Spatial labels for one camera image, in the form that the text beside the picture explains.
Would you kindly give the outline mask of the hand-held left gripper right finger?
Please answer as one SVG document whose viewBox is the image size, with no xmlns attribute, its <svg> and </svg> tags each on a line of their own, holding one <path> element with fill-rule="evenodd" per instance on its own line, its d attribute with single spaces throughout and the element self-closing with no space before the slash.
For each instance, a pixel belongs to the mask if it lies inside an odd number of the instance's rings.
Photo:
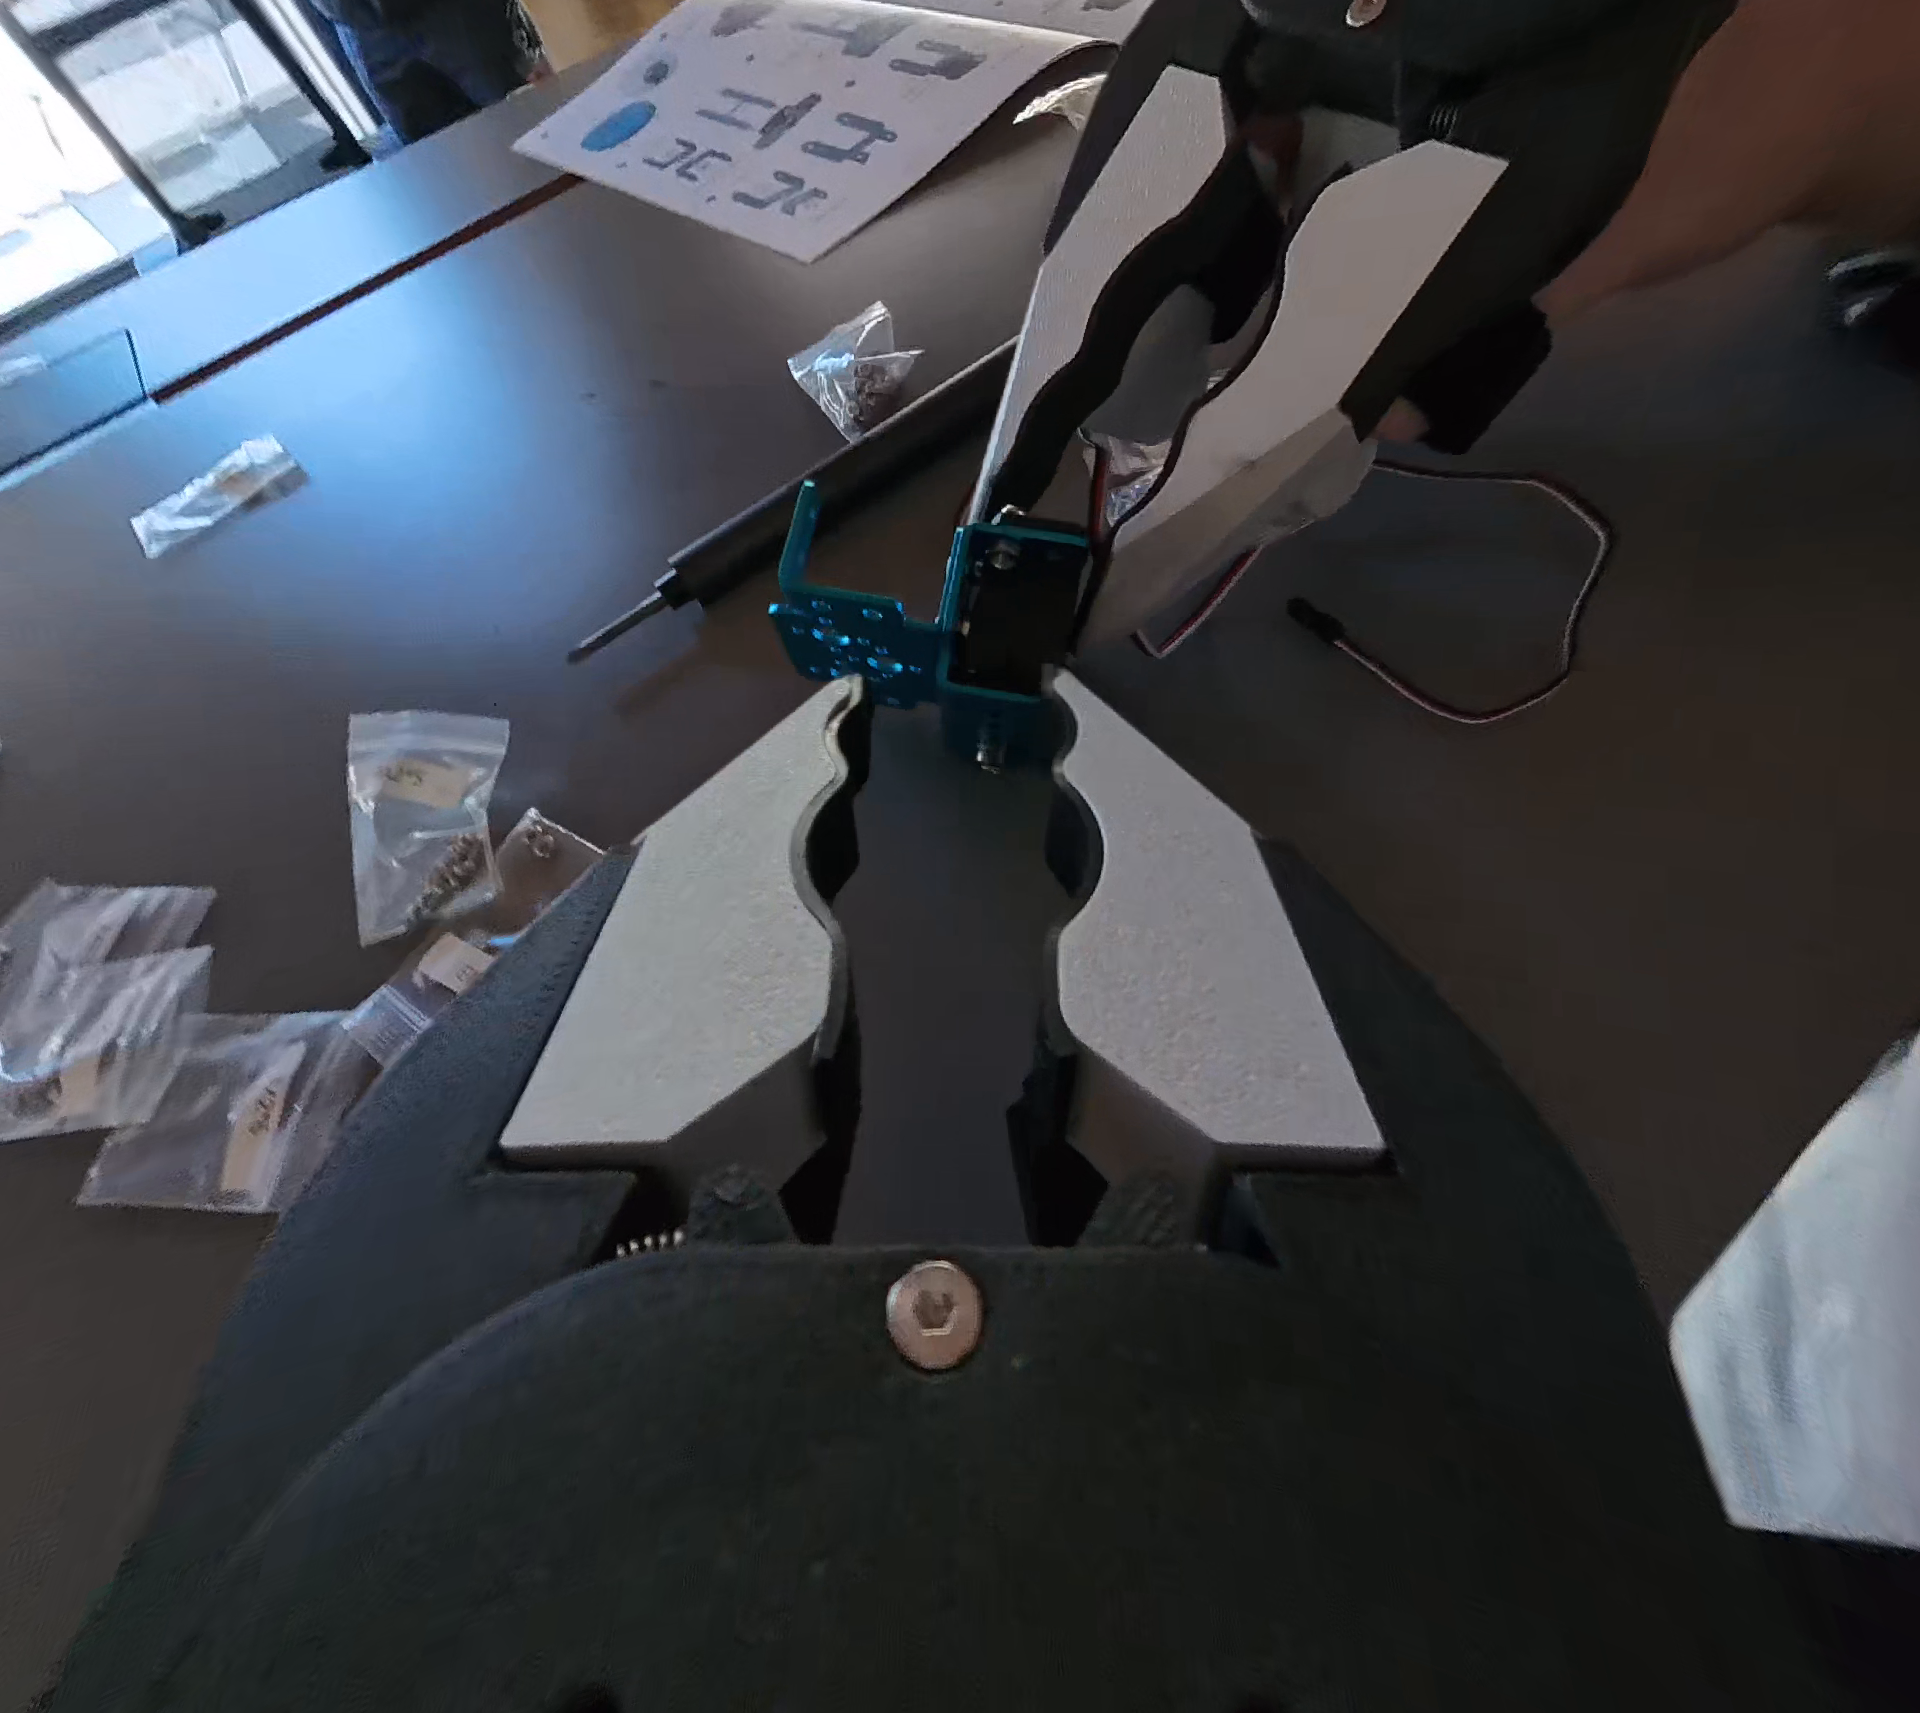
<svg viewBox="0 0 1920 1713">
<path fill-rule="evenodd" d="M 1068 1146 L 1102 1177 L 1374 1166 L 1381 1125 L 1252 826 L 1078 677 L 1053 694 L 1087 848 L 1050 954 Z"/>
</svg>

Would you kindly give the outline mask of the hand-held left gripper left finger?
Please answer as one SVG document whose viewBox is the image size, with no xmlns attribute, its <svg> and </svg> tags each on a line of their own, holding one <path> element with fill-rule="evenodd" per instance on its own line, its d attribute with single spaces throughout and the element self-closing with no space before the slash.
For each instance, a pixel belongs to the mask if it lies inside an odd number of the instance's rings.
<svg viewBox="0 0 1920 1713">
<path fill-rule="evenodd" d="M 798 1172 L 853 1025 L 837 900 L 872 705 L 840 677 L 663 814 L 500 1134 L 523 1166 Z"/>
</svg>

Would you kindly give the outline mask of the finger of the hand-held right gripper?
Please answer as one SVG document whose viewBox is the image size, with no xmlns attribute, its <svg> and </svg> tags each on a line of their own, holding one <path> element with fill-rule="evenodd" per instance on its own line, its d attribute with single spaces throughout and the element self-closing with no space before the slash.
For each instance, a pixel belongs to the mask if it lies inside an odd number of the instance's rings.
<svg viewBox="0 0 1920 1713">
<path fill-rule="evenodd" d="M 1294 532 L 1294 117 L 1224 125 L 1212 75 L 1164 70 L 1043 258 L 973 522 L 1037 510 L 1068 445 L 1123 404 L 1112 443 L 1164 446 L 1151 484 L 1093 537 Z"/>
<path fill-rule="evenodd" d="M 1377 443 L 1344 399 L 1505 168 L 1413 147 L 1333 183 L 1232 372 L 1212 377 L 1198 295 L 1183 288 L 1157 310 L 1089 425 L 1129 484 L 1096 493 L 1100 574 L 1078 647 L 1140 630 L 1357 494 Z"/>
</svg>

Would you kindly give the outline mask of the blue bracket servo assembly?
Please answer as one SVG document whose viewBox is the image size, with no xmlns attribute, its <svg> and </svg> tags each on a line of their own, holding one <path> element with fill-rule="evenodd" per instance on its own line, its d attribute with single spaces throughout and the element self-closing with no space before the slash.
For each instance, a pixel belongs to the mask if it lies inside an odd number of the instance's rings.
<svg viewBox="0 0 1920 1713">
<path fill-rule="evenodd" d="M 1087 529 L 1007 507 L 954 530 L 932 620 L 892 596 L 820 585 L 811 548 L 822 493 L 798 489 L 770 618 L 790 664 L 829 684 L 857 679 L 879 706 L 938 712 L 947 745 L 988 771 L 1055 745 L 1048 679 L 1065 667 L 1093 576 Z"/>
</svg>

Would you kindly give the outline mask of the dark brown desk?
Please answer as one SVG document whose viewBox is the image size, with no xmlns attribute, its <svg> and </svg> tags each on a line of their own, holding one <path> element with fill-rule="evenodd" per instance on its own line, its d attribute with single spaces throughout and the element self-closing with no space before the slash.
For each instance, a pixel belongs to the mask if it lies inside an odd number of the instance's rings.
<svg viewBox="0 0 1920 1713">
<path fill-rule="evenodd" d="M 77 862 L 213 885 L 217 991 L 332 1004 L 351 701 L 446 673 L 541 801 L 635 834 L 802 701 L 737 605 L 635 686 L 563 630 L 645 540 L 780 475 L 774 301 L 640 230 L 629 352 L 560 301 L 405 283 L 4 493 L 7 892 Z M 1682 1216 L 1760 1180 L 1735 1050 L 1878 991 L 1914 856 L 1896 673 L 1812 623 L 1870 593 L 1912 393 L 1766 249 L 1607 312 L 1497 427 L 1601 489 L 1625 558 L 1533 725 L 1424 725 L 1287 644 L 1282 560 L 1218 644 L 1093 691 L 1243 808 L 1367 1084 L 1448 1136 L 1476 1230 L 1428 1301 L 1427 1172 L 1256 1170 L 1174 1250 L 1025 1240 L 1004 1108 L 1038 1030 L 1050 789 L 876 728 L 854 813 L 866 1149 L 827 1244 L 612 1256 L 652 1172 L 506 1165 L 632 862 L 612 859 L 372 1084 L 213 1340 L 250 1235 L 56 1206 L 4 1149 L 4 1708 L 1765 1710 L 1838 1705 L 1678 1419 L 1601 1202 L 1524 1108 L 1651 1104 Z M 133 515 L 273 434 L 307 484 L 162 558 Z"/>
</svg>

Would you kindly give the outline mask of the person's right hand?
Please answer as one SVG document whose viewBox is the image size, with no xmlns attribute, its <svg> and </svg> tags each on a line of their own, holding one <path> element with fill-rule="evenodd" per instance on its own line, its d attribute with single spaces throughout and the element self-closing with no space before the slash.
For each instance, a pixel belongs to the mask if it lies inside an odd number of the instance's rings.
<svg viewBox="0 0 1920 1713">
<path fill-rule="evenodd" d="M 1777 228 L 1917 239 L 1919 0 L 1738 0 L 1662 119 L 1620 210 L 1536 296 L 1548 329 Z"/>
</svg>

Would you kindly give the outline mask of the clear bag of brass nuts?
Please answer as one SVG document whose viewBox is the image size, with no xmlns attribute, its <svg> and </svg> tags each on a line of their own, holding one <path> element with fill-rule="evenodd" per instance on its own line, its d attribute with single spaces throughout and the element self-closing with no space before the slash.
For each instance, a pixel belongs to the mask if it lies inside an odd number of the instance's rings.
<svg viewBox="0 0 1920 1713">
<path fill-rule="evenodd" d="M 605 853 L 531 808 L 495 853 L 496 894 L 430 924 L 396 971 L 356 1006 L 344 1030 L 387 1072 L 473 991 Z"/>
</svg>

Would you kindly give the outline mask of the clear bag of many screws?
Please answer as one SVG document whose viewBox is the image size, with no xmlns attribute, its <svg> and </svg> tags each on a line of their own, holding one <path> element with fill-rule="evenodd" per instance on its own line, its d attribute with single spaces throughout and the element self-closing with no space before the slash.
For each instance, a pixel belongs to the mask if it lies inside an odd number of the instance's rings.
<svg viewBox="0 0 1920 1713">
<path fill-rule="evenodd" d="M 887 302 L 872 302 L 789 356 L 789 377 L 848 445 L 868 439 L 900 404 L 923 358 L 900 347 Z"/>
</svg>

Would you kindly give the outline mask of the clear bag with handwritten mark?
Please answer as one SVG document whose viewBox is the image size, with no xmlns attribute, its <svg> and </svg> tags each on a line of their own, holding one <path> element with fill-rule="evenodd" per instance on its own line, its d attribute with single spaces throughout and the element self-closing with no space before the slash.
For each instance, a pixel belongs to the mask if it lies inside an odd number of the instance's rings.
<svg viewBox="0 0 1920 1713">
<path fill-rule="evenodd" d="M 506 718 L 435 710 L 348 718 L 348 848 L 359 942 L 459 920 L 500 892 L 491 831 Z"/>
</svg>

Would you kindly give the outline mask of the open instruction manual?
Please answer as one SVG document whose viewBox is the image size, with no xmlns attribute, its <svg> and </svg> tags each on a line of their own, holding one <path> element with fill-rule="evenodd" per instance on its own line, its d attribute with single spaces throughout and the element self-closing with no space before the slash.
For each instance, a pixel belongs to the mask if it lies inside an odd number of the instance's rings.
<svg viewBox="0 0 1920 1713">
<path fill-rule="evenodd" d="M 1152 0 L 683 0 L 520 156 L 793 260 L 904 198 Z"/>
</svg>

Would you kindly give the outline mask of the black electric screwdriver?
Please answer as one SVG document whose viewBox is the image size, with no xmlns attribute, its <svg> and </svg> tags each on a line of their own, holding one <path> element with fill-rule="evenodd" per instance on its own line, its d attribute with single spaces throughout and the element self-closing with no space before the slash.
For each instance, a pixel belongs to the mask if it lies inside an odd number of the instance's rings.
<svg viewBox="0 0 1920 1713">
<path fill-rule="evenodd" d="M 1017 348 L 1019 340 L 1010 336 L 923 399 L 894 410 L 875 433 L 845 445 L 804 477 L 789 480 L 677 551 L 646 598 L 572 644 L 566 662 L 592 659 L 663 612 L 690 605 L 712 607 L 747 581 L 774 568 L 804 487 L 817 491 L 820 530 L 829 530 L 899 482 L 983 436 L 992 427 Z"/>
</svg>

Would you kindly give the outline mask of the small clear bag of screws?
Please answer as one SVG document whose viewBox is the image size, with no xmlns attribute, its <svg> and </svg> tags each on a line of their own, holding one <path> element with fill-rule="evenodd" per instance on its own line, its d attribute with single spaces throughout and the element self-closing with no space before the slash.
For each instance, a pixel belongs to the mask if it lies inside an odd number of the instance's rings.
<svg viewBox="0 0 1920 1713">
<path fill-rule="evenodd" d="M 214 951 L 75 971 L 4 1019 L 3 1141 L 147 1123 L 205 1013 Z"/>
<path fill-rule="evenodd" d="M 55 995 L 75 975 L 185 949 L 218 894 L 189 885 L 36 885 L 3 920 L 3 997 Z"/>
<path fill-rule="evenodd" d="M 199 1017 L 151 1114 L 105 1138 L 77 1205 L 277 1218 L 374 1077 L 341 1013 Z"/>
<path fill-rule="evenodd" d="M 300 459 L 277 436 L 254 436 L 133 515 L 133 537 L 143 557 L 156 560 L 202 540 L 232 516 L 297 494 L 307 480 Z"/>
</svg>

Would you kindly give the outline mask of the large window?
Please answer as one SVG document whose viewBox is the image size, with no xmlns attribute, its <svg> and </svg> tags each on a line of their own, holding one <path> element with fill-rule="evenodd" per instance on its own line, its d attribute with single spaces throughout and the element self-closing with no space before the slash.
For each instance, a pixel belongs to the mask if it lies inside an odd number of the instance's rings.
<svg viewBox="0 0 1920 1713">
<path fill-rule="evenodd" d="M 300 0 L 3 0 L 3 323 L 23 332 L 370 160 Z"/>
</svg>

